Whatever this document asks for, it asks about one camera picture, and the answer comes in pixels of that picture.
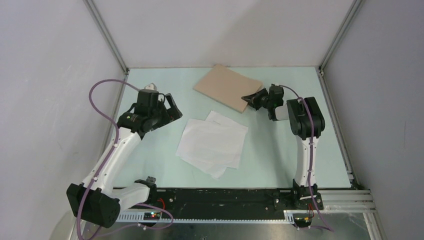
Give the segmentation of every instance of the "light blue table surface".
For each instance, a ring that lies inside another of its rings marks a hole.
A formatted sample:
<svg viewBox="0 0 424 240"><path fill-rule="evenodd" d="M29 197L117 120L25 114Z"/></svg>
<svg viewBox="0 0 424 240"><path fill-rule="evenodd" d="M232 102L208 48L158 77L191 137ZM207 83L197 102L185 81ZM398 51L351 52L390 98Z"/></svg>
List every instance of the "light blue table surface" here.
<svg viewBox="0 0 424 240"><path fill-rule="evenodd" d="M175 188L291 188L297 166L297 144L288 120L273 122L265 109L247 108L239 113L195 90L195 84L211 68L135 68L128 82L138 88L154 83L159 92L171 93L183 117L149 132L129 156L115 186L125 187L147 176L158 187ZM249 78L292 87L302 97L315 97L325 118L325 130L316 152L316 181L319 188L349 188L350 182L314 67L234 67ZM284 91L284 100L295 95ZM126 87L118 116L137 101L137 92ZM227 168L215 180L175 155L190 118L204 120L214 110L248 127L239 169Z"/></svg>

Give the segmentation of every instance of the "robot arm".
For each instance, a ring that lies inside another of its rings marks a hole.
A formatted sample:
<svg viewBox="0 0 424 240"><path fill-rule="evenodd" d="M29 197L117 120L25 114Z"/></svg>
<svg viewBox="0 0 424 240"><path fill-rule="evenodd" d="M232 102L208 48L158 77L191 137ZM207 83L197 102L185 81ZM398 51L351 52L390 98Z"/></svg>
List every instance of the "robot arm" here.
<svg viewBox="0 0 424 240"><path fill-rule="evenodd" d="M304 100L312 115L314 124L313 142L311 143L311 122L308 118L305 106L298 99L283 101L284 90L281 86L272 84L269 93L266 88L242 97L249 106L256 110L261 107L268 110L268 117L272 121L287 120L290 121L292 133L297 141L297 169L293 179L293 192L297 201L311 198L308 190L308 172L310 170L311 154L312 168L310 175L310 184L313 189L313 196L316 197L318 187L315 180L315 153L311 152L310 144L314 149L317 148L321 132L325 128L324 117L314 97L307 97Z"/></svg>
<svg viewBox="0 0 424 240"><path fill-rule="evenodd" d="M82 196L92 179L94 183L88 192L81 218L105 228L111 227L122 211L147 201L150 189L156 187L154 178L149 177L147 180L137 180L123 189L113 189L115 178L145 134L182 117L170 94L159 93L154 90L153 84L147 87L150 89L138 92L137 103L133 103L131 108L119 117L117 143L112 139L93 170L80 185L72 183L68 187L66 195L75 217ZM165 107L165 100L169 103L168 109ZM112 147L115 147L115 150L97 177L94 177Z"/></svg>

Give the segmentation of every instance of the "stack of paper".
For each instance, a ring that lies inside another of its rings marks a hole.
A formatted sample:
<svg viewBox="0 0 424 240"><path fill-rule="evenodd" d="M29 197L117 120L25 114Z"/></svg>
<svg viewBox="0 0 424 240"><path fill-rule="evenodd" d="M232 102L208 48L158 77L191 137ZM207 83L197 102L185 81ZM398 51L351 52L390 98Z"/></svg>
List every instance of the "stack of paper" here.
<svg viewBox="0 0 424 240"><path fill-rule="evenodd" d="M213 178L238 169L248 127L211 111L206 120L189 119L176 155Z"/></svg>

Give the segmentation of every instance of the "purple cable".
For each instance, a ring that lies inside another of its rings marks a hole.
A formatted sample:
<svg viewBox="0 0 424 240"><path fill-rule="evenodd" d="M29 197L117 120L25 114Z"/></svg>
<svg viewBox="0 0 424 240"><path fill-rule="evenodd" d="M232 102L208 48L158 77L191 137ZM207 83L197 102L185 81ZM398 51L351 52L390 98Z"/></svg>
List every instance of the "purple cable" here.
<svg viewBox="0 0 424 240"><path fill-rule="evenodd" d="M323 218L323 216L321 215L320 209L318 208L317 202L315 201L314 196L314 191L312 190L311 187L311 173L312 173L312 166L313 166L313 161L314 161L314 121L312 119L312 115L311 112L309 111L308 105L306 104L306 101L303 97L299 96L293 89L291 89L288 86L284 86L284 85L280 85L280 87L289 89L290 91L292 91L296 96L298 100L302 101L303 106L306 109L306 113L307 116L309 118L310 121L310 128L311 128L311 133L310 133L310 159L309 159L309 171L307 174L307 184L308 184L308 188L309 188L309 193L311 195L311 199L313 202L313 205L315 206L316 212L318 213L319 217L321 218L322 222L324 223L325 226L311 226L310 228L314 228L314 229L325 229L331 232L334 232L334 229L332 229L330 227L330 225L327 223L327 221Z"/></svg>
<svg viewBox="0 0 424 240"><path fill-rule="evenodd" d="M109 152L107 153L106 157L103 159L103 161L101 162L100 166L99 166L99 167L97 168L97 170L95 171L94 176L93 176L93 178L90 180L90 182L89 182L88 186L86 187L86 189L85 189L85 191L84 191L84 194L82 195L81 202L79 203L78 213L77 213L77 215L76 215L76 234L77 234L77 236L78 236L78 239L79 239L79 240L85 240L85 239L83 238L83 235L81 234L81 214L83 213L83 207L84 207L84 203L86 202L87 195L89 194L89 191L90 191L91 187L92 187L92 186L93 186L93 184L94 184L94 178L95 178L95 177L97 177L97 176L99 175L100 171L101 171L101 170L102 170L102 168L105 166L105 164L106 164L106 162L108 161L108 159L111 157L112 153L113 153L113 152L114 152L114 150L115 150L115 144L117 144L117 143L118 143L118 139L119 139L119 128L118 128L117 123L116 123L116 122L115 122L115 121L114 121L111 117L109 117L108 115L106 115L106 114L104 114L102 111L100 111L100 110L96 107L96 105L94 104L94 102L93 102L93 98L92 98L92 94L93 94L94 89L95 89L98 85L100 85L100 84L102 84L102 83L106 83L106 82L116 82L116 83L121 83L121 84L125 84L125 85L127 85L127 86L129 86L129 87L131 87L131 88L135 89L136 91L139 91L139 90L140 90L140 89L138 89L137 87L135 87L134 85L129 84L128 82L123 81L123 80L118 80L118 79L105 79L105 80L101 80L101 81L97 82L96 84L94 84L94 85L91 87L90 92L88 93L88 99L89 99L89 101L90 101L91 106L94 108L94 110L95 110L97 113L99 113L101 116L103 116L105 119L107 119L109 122L111 122L111 123L112 123L112 125L113 125L113 127L115 128L115 140L113 141L113 145L111 146L111 148L110 148ZM97 235L97 233L99 232L99 230L100 230L101 228L102 228L102 227L101 227L101 226L99 226L99 227L98 227L98 229L94 232L94 234L93 234L93 235L92 235L89 239L87 239L87 240L92 240L93 238L95 238L95 237L96 237L96 235Z"/></svg>

